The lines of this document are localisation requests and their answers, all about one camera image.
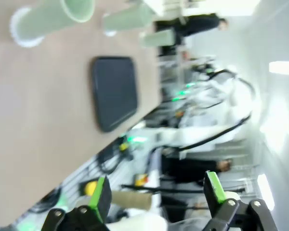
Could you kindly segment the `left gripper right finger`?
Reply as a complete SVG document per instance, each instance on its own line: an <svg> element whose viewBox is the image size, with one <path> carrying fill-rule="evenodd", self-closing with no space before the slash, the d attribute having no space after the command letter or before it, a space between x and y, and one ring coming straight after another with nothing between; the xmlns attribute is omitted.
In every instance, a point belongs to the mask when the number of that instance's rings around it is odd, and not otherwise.
<svg viewBox="0 0 289 231"><path fill-rule="evenodd" d="M228 231L230 228L238 228L241 231L278 230L263 199L256 198L246 204L234 196L228 197L215 172L205 173L203 190L211 214L211 219L203 230Z"/></svg>

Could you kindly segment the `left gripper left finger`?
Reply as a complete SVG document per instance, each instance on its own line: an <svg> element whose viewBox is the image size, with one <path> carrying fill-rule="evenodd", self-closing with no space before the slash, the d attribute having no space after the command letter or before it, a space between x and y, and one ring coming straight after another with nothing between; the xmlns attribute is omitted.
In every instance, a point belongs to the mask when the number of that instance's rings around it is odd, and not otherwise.
<svg viewBox="0 0 289 231"><path fill-rule="evenodd" d="M100 177L87 205L75 207L70 212L51 209L44 221L42 231L107 231L105 224L112 192L107 177Z"/></svg>

